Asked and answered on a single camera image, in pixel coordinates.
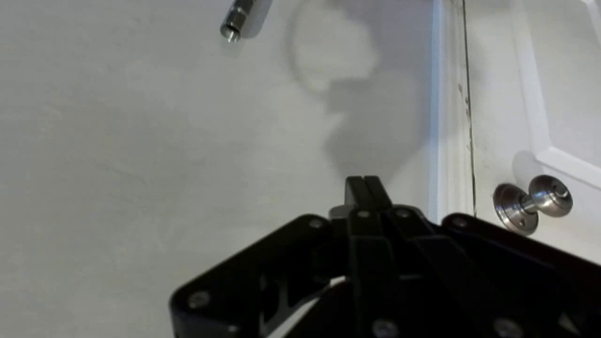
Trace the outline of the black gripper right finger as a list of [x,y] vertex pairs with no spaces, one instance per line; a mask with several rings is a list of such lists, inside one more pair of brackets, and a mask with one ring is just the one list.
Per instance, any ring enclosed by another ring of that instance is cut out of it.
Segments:
[[403,338],[600,338],[600,266],[451,214],[431,223],[391,200]]

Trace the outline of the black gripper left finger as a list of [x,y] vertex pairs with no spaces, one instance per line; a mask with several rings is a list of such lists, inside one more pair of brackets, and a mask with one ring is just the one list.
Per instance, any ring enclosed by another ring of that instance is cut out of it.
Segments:
[[175,338],[399,338],[399,272],[376,176],[346,180],[331,215],[305,214],[179,287]]

